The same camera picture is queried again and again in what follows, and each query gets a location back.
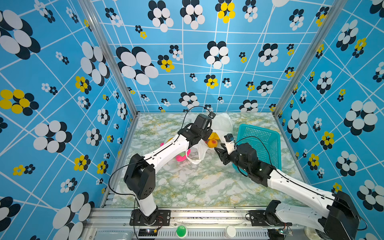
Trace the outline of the white translucent plastic bag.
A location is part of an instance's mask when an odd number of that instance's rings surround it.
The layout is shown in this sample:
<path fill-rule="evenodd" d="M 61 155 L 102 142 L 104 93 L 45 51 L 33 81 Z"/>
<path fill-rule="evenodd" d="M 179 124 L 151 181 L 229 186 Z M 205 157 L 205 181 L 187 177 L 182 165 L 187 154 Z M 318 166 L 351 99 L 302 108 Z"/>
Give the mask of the white translucent plastic bag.
<path fill-rule="evenodd" d="M 225 143 L 225 135 L 233 133 L 233 121 L 226 113 L 218 114 L 213 119 L 212 133 L 207 140 L 200 140 L 187 151 L 187 159 L 197 165 L 206 156 L 208 150 L 214 150 Z"/>

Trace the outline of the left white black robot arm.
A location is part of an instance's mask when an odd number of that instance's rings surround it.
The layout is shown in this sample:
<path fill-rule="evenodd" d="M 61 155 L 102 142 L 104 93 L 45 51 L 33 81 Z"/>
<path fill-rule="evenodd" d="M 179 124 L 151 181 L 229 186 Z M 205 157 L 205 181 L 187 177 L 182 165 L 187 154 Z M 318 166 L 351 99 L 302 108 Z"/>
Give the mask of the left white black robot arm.
<path fill-rule="evenodd" d="M 152 224 L 158 216 L 158 206 L 153 197 L 156 187 L 156 173 L 181 152 L 188 151 L 199 142 L 207 141 L 213 133 L 212 121 L 216 114 L 199 114 L 193 123 L 181 128 L 177 134 L 163 146 L 141 156 L 135 154 L 124 175 L 124 182 L 131 190 L 139 205 L 139 216 Z"/>

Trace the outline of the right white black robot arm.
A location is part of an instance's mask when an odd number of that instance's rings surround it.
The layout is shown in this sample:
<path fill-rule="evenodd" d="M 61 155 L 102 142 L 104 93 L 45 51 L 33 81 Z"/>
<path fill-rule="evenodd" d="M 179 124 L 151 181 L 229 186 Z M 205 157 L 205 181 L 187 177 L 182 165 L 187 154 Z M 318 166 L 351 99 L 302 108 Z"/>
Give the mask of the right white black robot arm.
<path fill-rule="evenodd" d="M 332 240 L 354 240 L 360 216 L 344 192 L 332 193 L 314 188 L 286 175 L 271 164 L 262 162 L 257 151 L 248 143 L 224 143 L 215 148 L 224 165 L 233 163 L 253 182 L 280 191 L 305 204 L 291 206 L 273 200 L 265 210 L 268 224 L 298 224 L 323 232 Z"/>

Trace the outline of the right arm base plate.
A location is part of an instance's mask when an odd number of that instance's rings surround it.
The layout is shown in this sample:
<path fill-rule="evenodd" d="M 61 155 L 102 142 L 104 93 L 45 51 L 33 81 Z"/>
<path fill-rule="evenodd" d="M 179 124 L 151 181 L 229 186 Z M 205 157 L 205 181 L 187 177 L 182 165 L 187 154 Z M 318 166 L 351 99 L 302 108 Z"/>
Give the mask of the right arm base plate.
<path fill-rule="evenodd" d="M 250 221 L 253 227 L 291 227 L 292 223 L 282 222 L 275 213 L 265 212 L 264 210 L 251 210 L 246 213 L 247 221 Z"/>

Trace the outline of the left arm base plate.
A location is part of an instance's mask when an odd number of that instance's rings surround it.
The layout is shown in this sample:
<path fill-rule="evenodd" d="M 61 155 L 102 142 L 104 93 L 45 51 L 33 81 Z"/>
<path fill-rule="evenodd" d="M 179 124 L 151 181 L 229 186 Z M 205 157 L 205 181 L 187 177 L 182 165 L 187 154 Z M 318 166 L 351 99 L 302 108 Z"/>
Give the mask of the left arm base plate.
<path fill-rule="evenodd" d="M 169 226 L 171 220 L 170 210 L 156 209 L 149 216 L 145 216 L 141 210 L 135 209 L 132 211 L 130 226 Z"/>

